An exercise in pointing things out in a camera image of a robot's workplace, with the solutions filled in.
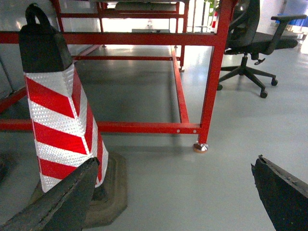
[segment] gray floor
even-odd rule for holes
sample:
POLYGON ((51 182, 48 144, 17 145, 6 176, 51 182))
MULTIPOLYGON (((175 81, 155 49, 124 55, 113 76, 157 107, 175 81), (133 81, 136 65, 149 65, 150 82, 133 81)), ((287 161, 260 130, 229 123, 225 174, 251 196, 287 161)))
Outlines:
MULTIPOLYGON (((109 55, 168 55, 168 47, 108 46, 109 55)), ((183 87, 191 122, 200 121, 209 47, 187 47, 183 87)), ((224 57, 223 65, 241 56, 224 57)), ((262 154, 308 182, 308 55, 275 51, 257 68, 269 93, 246 78, 223 83, 217 93, 206 154, 195 135, 104 134, 109 151, 128 163, 128 208, 110 226, 92 231, 273 231, 259 199, 250 164, 262 154)), ((82 61, 81 81, 97 120, 178 122, 171 62, 82 61)), ((2 117, 27 117, 26 101, 2 117)), ((0 155, 10 164, 0 184, 0 224, 23 209, 39 180, 31 133, 0 133, 0 155)))

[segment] chair base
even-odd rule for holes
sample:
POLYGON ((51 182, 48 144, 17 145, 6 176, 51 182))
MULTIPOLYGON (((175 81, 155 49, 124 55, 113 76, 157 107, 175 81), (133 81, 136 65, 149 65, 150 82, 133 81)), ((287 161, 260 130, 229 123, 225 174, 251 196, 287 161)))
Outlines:
MULTIPOLYGON (((249 78, 251 81, 253 81, 256 85, 258 85, 261 88, 260 97, 266 98, 268 93, 265 91, 265 85, 255 75, 266 76, 266 77, 272 78, 272 80, 271 80, 272 86, 276 86, 278 84, 278 81, 276 80, 276 76, 271 74, 271 73, 256 70, 256 69, 253 69, 253 68, 246 66, 247 60, 248 60, 247 55, 244 55, 244 57, 242 58, 242 62, 241 62, 240 66, 222 67, 221 71, 230 71, 230 72, 228 74, 224 75, 223 77, 221 77, 219 79, 219 83, 222 82, 222 81, 225 81, 225 80, 227 80, 227 79, 229 79, 233 76, 236 76, 236 75, 246 76, 247 78, 249 78)), ((218 84, 217 90, 221 90, 221 89, 222 89, 222 85, 218 84)))

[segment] red metal frame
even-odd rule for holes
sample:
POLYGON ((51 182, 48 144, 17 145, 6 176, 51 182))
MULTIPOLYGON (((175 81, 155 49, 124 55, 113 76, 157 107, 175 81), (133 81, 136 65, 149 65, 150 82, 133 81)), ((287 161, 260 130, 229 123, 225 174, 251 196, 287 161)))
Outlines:
POLYGON ((21 88, 0 101, 0 113, 27 95, 26 87, 21 88))
MULTIPOLYGON (((151 19, 176 19, 176 32, 178 32, 179 29, 179 18, 184 19, 184 25, 183 25, 183 32, 186 33, 187 27, 187 21, 188 21, 188 6, 189 4, 185 4, 185 10, 184 14, 180 14, 180 3, 175 3, 175 11, 116 11, 115 9, 108 9, 107 5, 108 3, 105 2, 97 2, 97 13, 62 13, 59 0, 51 0, 53 3, 55 10, 57 12, 57 18, 59 22, 60 29, 63 28, 63 21, 62 18, 98 18, 100 21, 100 29, 101 33, 103 32, 103 18, 135 18, 135 19, 142 19, 142 18, 151 18, 151 19)), ((179 57, 180 65, 183 66, 184 64, 184 45, 182 46, 181 55, 179 57)), ((97 60, 108 60, 108 56, 98 56, 97 60)), ((123 57, 123 60, 127 60, 126 56, 117 56, 113 57, 110 56, 110 60, 121 60, 121 57, 123 57)), ((88 59, 86 57, 79 57, 74 56, 76 60, 82 60, 82 59, 88 59)), ((138 57, 134 56, 132 58, 133 60, 166 60, 166 59, 160 59, 160 57, 156 57, 154 59, 151 59, 150 57, 138 57)))
MULTIPOLYGON (((186 3, 184 7, 184 15, 186 17, 184 17, 184 21, 183 21, 183 33, 187 33, 188 11, 189 11, 189 3, 186 3)), ((181 56, 180 56, 180 66, 181 67, 184 66, 184 54, 185 54, 185 46, 181 45, 181 56)))
POLYGON ((73 56, 74 60, 153 60, 153 61, 170 61, 172 57, 157 56, 73 56))
MULTIPOLYGON (((225 42, 228 35, 228 27, 232 18, 233 8, 237 0, 221 0, 220 12, 217 18, 216 34, 190 34, 186 33, 187 22, 184 20, 184 33, 160 34, 160 33, 63 33, 68 44, 127 44, 127 45, 197 45, 212 46, 211 61, 205 90, 200 124, 192 124, 188 121, 184 94, 181 87, 180 74, 177 60, 183 57, 175 57, 172 50, 177 95, 181 123, 129 123, 129 122, 97 122, 101 132, 124 132, 124 133, 170 133, 170 134, 198 134, 198 142, 206 143, 209 126, 215 101, 216 88, 220 73, 225 42)), ((0 32, 0 43, 18 43, 17 32, 0 32)), ((94 59, 92 56, 82 55, 81 58, 94 59)), ((31 130, 30 120, 2 119, 1 130, 31 130)))
POLYGON ((81 53, 79 53, 76 56, 72 56, 73 57, 73 63, 75 63, 77 60, 80 59, 76 59, 75 57, 87 57, 87 54, 90 54, 92 51, 95 51, 96 49, 98 49, 100 47, 100 45, 92 45, 89 48, 85 49, 84 51, 82 51, 81 53))

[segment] rubber cone base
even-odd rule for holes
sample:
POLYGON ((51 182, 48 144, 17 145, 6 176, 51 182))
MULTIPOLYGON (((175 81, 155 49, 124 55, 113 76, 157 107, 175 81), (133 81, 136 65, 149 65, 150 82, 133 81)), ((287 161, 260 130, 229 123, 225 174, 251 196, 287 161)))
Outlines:
MULTIPOLYGON (((41 183, 36 186, 29 204, 44 194, 41 183)), ((126 160, 109 153, 108 167, 102 186, 94 190, 83 228, 110 225, 128 206, 126 160)))

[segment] office chair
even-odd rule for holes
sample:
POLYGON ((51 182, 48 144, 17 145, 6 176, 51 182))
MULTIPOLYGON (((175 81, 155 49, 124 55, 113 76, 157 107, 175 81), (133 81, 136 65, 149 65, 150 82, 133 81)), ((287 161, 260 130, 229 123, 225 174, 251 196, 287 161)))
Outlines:
MULTIPOLYGON (((264 71, 250 68, 247 65, 248 54, 252 60, 257 60, 255 65, 261 64, 265 59, 260 60, 259 54, 270 55, 274 50, 294 48, 297 41, 290 37, 282 36, 287 24, 294 19, 305 19, 306 15, 273 16, 271 20, 279 21, 278 28, 274 35, 257 32, 260 18, 259 0, 240 0, 233 15, 233 21, 229 26, 229 34, 226 44, 225 54, 244 54, 240 66, 222 67, 221 71, 230 71, 219 79, 219 83, 233 76, 246 76, 261 88, 260 97, 266 98, 268 93, 265 85, 255 76, 270 77, 272 86, 276 86, 278 81, 276 76, 264 71)), ((222 85, 218 84, 217 90, 221 90, 222 85)))

